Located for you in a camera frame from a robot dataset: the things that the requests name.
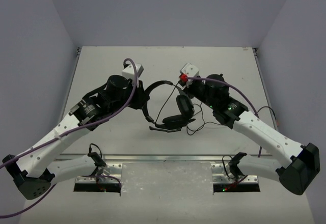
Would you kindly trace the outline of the black headset with microphone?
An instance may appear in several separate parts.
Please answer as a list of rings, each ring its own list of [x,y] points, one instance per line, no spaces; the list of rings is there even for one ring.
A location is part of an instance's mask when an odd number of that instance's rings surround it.
[[[142,107],[142,113],[145,117],[146,121],[150,123],[149,130],[151,131],[159,131],[159,132],[166,132],[166,133],[173,133],[173,132],[179,132],[182,128],[186,127],[189,123],[193,122],[195,120],[194,114],[194,104],[192,100],[190,99],[189,95],[178,85],[174,84],[171,81],[168,80],[159,80],[154,83],[152,83],[146,90],[145,94],[147,95],[147,98],[150,99],[151,93],[157,89],[158,87],[161,87],[163,85],[171,86],[172,92],[164,102],[163,106],[161,107],[160,111],[157,114],[156,118],[152,118],[149,114],[149,108],[148,108],[148,102],[145,102],[145,104]],[[171,96],[174,92],[177,92],[177,95],[175,97],[175,113],[170,114],[167,117],[164,117],[161,121],[159,121],[159,115],[161,114],[163,108],[170,100]]]

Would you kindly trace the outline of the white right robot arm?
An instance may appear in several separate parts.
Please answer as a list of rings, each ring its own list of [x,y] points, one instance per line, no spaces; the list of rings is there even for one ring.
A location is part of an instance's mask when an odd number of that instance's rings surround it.
[[[320,172],[319,148],[303,145],[268,126],[254,109],[229,95],[232,86],[220,75],[207,78],[180,75],[184,91],[212,109],[215,119],[265,149],[273,158],[261,158],[239,152],[231,157],[229,171],[238,183],[256,175],[281,183],[289,192],[302,195]]]

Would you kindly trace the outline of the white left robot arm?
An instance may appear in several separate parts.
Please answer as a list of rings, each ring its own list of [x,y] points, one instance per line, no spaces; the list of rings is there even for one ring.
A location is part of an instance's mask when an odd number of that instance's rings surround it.
[[[141,80],[112,75],[105,84],[86,93],[31,149],[6,156],[3,159],[5,168],[27,200],[36,199],[51,186],[71,178],[99,176],[107,170],[107,164],[96,152],[65,162],[56,161],[56,158],[124,108],[140,109],[147,100]]]

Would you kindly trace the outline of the left aluminium base plate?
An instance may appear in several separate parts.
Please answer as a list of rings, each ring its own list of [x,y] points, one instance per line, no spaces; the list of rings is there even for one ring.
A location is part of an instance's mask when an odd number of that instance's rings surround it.
[[[81,184],[119,184],[122,178],[123,163],[108,162],[107,168],[101,173],[96,173],[94,177],[79,176],[75,183]]]

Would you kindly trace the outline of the aluminium base plate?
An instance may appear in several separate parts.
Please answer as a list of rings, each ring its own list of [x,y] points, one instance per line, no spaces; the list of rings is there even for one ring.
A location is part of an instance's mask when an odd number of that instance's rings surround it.
[[[119,184],[122,178],[123,163],[108,162],[107,168],[101,173],[96,173],[94,177],[79,176],[75,183],[81,184]]]
[[[227,161],[215,161],[211,163],[212,182],[214,184],[231,184],[236,181],[235,176],[230,172]],[[239,184],[256,184],[258,177],[248,175],[246,177],[240,175],[237,178]]]

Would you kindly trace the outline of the right aluminium base plate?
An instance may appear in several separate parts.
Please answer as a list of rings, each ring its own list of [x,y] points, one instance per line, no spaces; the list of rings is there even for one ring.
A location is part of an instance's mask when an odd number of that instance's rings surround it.
[[[215,161],[211,163],[212,182],[214,184],[231,184],[236,181],[235,176],[230,172],[227,161]],[[258,177],[248,175],[246,177],[240,175],[237,178],[239,184],[256,184]]]

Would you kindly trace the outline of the aluminium table rail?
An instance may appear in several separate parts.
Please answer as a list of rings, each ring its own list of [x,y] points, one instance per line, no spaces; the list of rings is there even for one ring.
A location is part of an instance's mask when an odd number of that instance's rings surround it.
[[[103,154],[107,161],[219,161],[223,155]]]

